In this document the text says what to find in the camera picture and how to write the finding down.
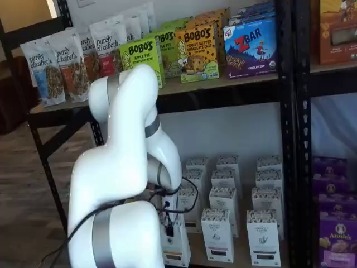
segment annie's logo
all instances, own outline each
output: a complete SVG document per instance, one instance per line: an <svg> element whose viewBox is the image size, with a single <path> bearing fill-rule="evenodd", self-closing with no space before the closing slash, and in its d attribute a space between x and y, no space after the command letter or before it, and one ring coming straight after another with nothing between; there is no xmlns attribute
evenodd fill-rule
<svg viewBox="0 0 357 268"><path fill-rule="evenodd" d="M339 239L346 239L346 240L351 240L351 236L346 233L346 226L342 223L339 223L335 227L336 233L332 233L330 235L330 238L339 238Z"/></svg>

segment cartoon child illustration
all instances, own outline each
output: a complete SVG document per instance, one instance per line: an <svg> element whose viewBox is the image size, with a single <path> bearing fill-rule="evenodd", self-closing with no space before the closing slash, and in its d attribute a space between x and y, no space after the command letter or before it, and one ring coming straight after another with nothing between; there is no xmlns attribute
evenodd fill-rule
<svg viewBox="0 0 357 268"><path fill-rule="evenodd" d="M264 60L264 55L266 54L264 52L264 50L267 50L267 49L263 48L263 44L264 44L264 41L260 40L259 46L255 48L255 49L257 49L257 54L260 55L260 60Z"/></svg>
<svg viewBox="0 0 357 268"><path fill-rule="evenodd" d="M123 54L122 59L123 59L124 71L133 69L133 65L132 65L132 63L130 62L130 57L129 57L129 54L128 54L127 52L125 52L125 53Z"/></svg>
<svg viewBox="0 0 357 268"><path fill-rule="evenodd" d="M185 64L187 64L188 57L186 53L185 43L181 39L179 39L177 42L177 58L178 63L181 65L181 67L184 67Z"/></svg>

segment purple snack box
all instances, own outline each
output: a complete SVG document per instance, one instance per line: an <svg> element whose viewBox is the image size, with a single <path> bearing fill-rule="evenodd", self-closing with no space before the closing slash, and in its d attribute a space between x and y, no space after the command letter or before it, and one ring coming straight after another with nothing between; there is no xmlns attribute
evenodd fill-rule
<svg viewBox="0 0 357 268"><path fill-rule="evenodd" d="M312 172L325 177L347 178L347 159L315 156L312 159Z"/></svg>
<svg viewBox="0 0 357 268"><path fill-rule="evenodd" d="M356 253L356 214L320 212L319 267L355 267Z"/></svg>
<svg viewBox="0 0 357 268"><path fill-rule="evenodd" d="M325 177L315 174L312 180L314 196L318 194L345 194L351 192L351 186L346 177Z"/></svg>
<svg viewBox="0 0 357 268"><path fill-rule="evenodd" d="M357 213L357 195L319 194L319 209L326 212Z"/></svg>

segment wooden shelf board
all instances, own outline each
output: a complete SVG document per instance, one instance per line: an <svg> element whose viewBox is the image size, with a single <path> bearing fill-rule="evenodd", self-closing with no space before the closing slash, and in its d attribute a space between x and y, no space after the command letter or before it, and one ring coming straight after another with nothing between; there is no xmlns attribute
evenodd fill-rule
<svg viewBox="0 0 357 268"><path fill-rule="evenodd" d="M267 74L267 75L240 78L234 80L229 80L228 78L226 78L226 75L224 75L219 79L181 84L180 78L177 77L177 78L167 79L166 85L159 90L159 95L162 96L162 95L169 95L169 94L176 94L176 93L193 92L202 89L222 88L222 87L229 87L233 85L257 83L257 82L276 80L276 79L278 79L277 74ZM30 113L33 114L33 113L41 113L41 112L49 112L49 111L58 111L63 109L73 109L73 108L85 107L85 106L88 106L88 101L72 103L70 100L66 100L66 102L54 106L49 106L49 107L43 107L42 104L39 104L35 108L31 109Z"/></svg>

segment metal shelving unit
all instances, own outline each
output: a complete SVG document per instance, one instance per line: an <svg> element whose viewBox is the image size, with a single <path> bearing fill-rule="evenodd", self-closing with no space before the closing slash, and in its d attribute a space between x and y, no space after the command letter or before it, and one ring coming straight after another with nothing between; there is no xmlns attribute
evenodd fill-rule
<svg viewBox="0 0 357 268"><path fill-rule="evenodd" d="M10 56L11 49L14 47L18 47L19 44L26 41L55 33L65 27L73 25L66 0L57 0L57 2L62 15L60 18L11 33L4 33L3 30L0 31L0 40L3 42L4 50L7 53L6 55L9 56L8 61L10 65L12 61L12 57ZM288 255L287 265L285 266L291 268L307 266L307 251L305 250L307 240L301 231L301 223L303 222L301 215L303 211L301 209L301 197L299 192L303 189L303 184L298 180L303 163L299 161L300 158L297 158L297 156L300 157L303 152L298 149L302 142L299 139L302 125L300 120L301 108L297 107L296 104L300 103L303 98L302 94L296 96L295 84L298 87L298 92L305 89L304 83L300 83L300 80L304 80L306 73L308 74L308 72L306 72L308 61L304 63L303 57L301 56L301 63L299 63L298 66L302 64L304 67L300 66L300 68L298 68L300 75L294 76L294 68L297 66L294 61L294 47L292 45L292 40L294 40L292 32L292 11L298 7L298 4L295 3L295 5L294 7L291 0L276 0L278 41L277 74L237 80L227 80L222 77L217 80L189 84L181 84L179 79L168 79L167 85L160 90L160 95L157 100L159 113L280 102ZM19 98L22 98L21 88L17 87L17 89ZM307 108L304 111L306 111L306 113L310 111L309 101L307 101ZM50 189L54 196L57 210L59 211L63 228L66 231L66 215L47 159L87 122L91 123L97 146L102 145L103 139L98 123L91 116L87 102L65 102L47 108L39 105L31 111L25 112ZM59 125L65 127L47 143L42 144L37 129ZM208 264L205 264L205 262L194 264L193 267L208 267Z"/></svg>

